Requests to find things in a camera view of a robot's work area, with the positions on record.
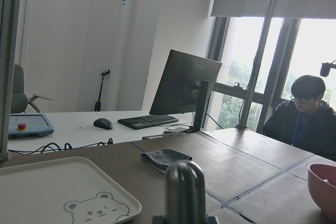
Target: computer monitor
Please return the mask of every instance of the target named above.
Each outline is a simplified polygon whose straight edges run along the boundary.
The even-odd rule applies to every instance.
[[[151,115],[194,112],[187,133],[201,129],[203,112],[222,63],[171,50],[150,110]]]

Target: desk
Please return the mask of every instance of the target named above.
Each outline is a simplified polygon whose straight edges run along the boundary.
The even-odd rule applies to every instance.
[[[17,151],[34,151],[48,143],[56,143],[64,148],[65,143],[72,147],[82,147],[89,144],[107,142],[111,137],[114,143],[141,140],[143,136],[162,134],[166,127],[155,126],[146,129],[133,130],[119,124],[118,119],[148,115],[149,111],[100,111],[100,112],[61,112],[44,113],[55,128],[55,132],[44,137],[26,137],[9,139],[7,149]],[[173,115],[180,119],[177,123],[185,123],[191,118],[190,113]],[[106,118],[113,122],[113,129],[104,130],[94,127],[98,118]]]
[[[166,135],[161,138],[56,153],[10,153],[0,167],[82,156],[92,160],[142,205],[129,223],[150,224],[164,214],[164,176],[141,161],[143,151],[165,147],[192,156],[205,176],[206,213],[221,224],[331,224],[307,186],[311,163],[336,162],[259,135],[248,129]]]

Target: keyboard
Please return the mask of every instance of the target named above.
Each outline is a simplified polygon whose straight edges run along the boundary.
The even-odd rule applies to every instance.
[[[118,123],[131,129],[139,130],[157,125],[177,122],[178,119],[170,115],[143,115],[137,118],[119,119]]]

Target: tray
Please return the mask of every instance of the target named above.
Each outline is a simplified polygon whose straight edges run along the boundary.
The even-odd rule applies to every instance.
[[[92,161],[62,158],[0,169],[1,223],[111,224],[141,204]]]

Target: gray chair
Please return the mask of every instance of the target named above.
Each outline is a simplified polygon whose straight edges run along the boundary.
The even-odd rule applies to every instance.
[[[31,98],[27,98],[25,95],[25,78],[23,69],[20,65],[14,65],[14,76],[13,76],[13,89],[12,89],[12,103],[11,113],[22,113],[27,109],[28,104],[33,107],[38,113],[40,113],[39,107],[33,102],[37,98],[42,98],[46,100],[52,100],[46,96],[39,94],[33,94]]]

